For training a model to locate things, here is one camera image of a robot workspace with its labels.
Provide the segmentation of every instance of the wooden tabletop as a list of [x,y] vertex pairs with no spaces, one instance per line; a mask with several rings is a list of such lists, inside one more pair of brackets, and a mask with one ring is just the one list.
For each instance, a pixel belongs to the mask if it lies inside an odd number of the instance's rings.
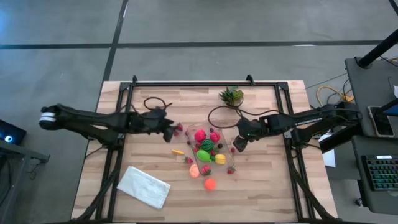
[[[304,82],[288,83],[294,112],[309,110]],[[104,82],[98,112],[114,111],[119,84],[120,82]],[[241,109],[252,113],[277,109],[273,88],[250,86],[240,89],[244,92]],[[140,112],[146,110],[143,101],[149,96],[157,96],[166,103],[173,103],[167,108],[167,118],[182,123],[186,128],[191,124],[205,122],[210,110],[222,105],[218,96],[222,90],[224,88],[221,87],[134,87],[132,103]],[[160,102],[148,101],[148,106],[154,105],[160,106]],[[215,111],[212,118],[222,120],[224,125],[234,124],[239,119],[229,109]],[[238,130],[224,129],[223,134],[231,147]],[[184,156],[171,153],[171,149],[178,149],[193,158],[186,141],[187,137],[183,134],[174,137],[169,144],[164,142],[161,135],[127,135],[120,178],[128,166],[134,166],[170,184],[171,188],[164,207],[160,210],[118,190],[114,222],[297,221],[282,136],[249,143],[242,153],[236,153],[234,160],[237,171],[232,175],[212,174],[217,186],[211,192],[203,188],[204,177],[190,177],[189,166],[183,163]],[[87,153],[99,147],[98,142],[91,142]],[[336,217],[335,203],[320,150],[308,147],[303,150],[303,156],[312,192],[328,212]],[[72,218],[82,214],[98,193],[105,157],[106,149],[102,149],[86,159]],[[302,192],[300,198],[305,212]],[[108,209],[108,200],[109,197],[104,204],[104,214]]]

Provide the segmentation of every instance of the keyboard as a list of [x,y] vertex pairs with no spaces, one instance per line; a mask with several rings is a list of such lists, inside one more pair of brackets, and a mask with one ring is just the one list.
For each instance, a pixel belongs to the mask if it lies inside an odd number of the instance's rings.
[[398,155],[362,156],[373,191],[398,190]]

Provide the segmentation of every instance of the orange ball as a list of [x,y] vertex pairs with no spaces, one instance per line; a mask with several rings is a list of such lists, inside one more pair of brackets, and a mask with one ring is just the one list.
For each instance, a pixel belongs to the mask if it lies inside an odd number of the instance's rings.
[[206,179],[205,188],[206,190],[214,190],[216,188],[216,181],[212,178]]

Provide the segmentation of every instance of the gray floor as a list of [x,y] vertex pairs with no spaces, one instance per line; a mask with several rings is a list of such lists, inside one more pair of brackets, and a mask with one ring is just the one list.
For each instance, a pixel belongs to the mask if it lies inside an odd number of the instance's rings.
[[[111,43],[122,0],[0,1],[0,44]],[[120,43],[211,41],[381,40],[397,27],[388,0],[130,0]],[[310,103],[316,90],[340,90],[344,59],[374,46],[118,49],[110,80],[304,80]],[[28,131],[25,145],[51,154],[27,181],[14,223],[68,220],[87,141],[38,126],[42,106],[63,103],[94,110],[109,49],[0,50],[0,119]],[[398,55],[394,47],[385,56]],[[321,92],[321,100],[331,92]],[[352,204],[354,180],[330,179],[344,220],[398,223]]]

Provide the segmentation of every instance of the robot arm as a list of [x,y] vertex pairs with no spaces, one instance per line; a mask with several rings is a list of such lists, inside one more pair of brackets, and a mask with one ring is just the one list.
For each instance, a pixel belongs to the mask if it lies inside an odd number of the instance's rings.
[[121,134],[163,133],[163,139],[170,142],[175,127],[166,119],[165,108],[139,114],[137,112],[101,114],[76,110],[61,104],[43,107],[39,125],[46,130],[67,129],[80,133],[85,138],[95,138],[101,144],[116,144]]
[[[242,117],[236,124],[239,136],[234,140],[234,146],[242,152],[248,142],[258,141],[260,138],[276,136],[294,128],[291,132],[292,146],[302,147],[312,136],[337,126],[348,126],[362,119],[357,107],[353,103],[341,102],[337,105],[325,105],[313,110],[292,115],[272,114],[252,121]],[[314,123],[305,129],[297,126]]]

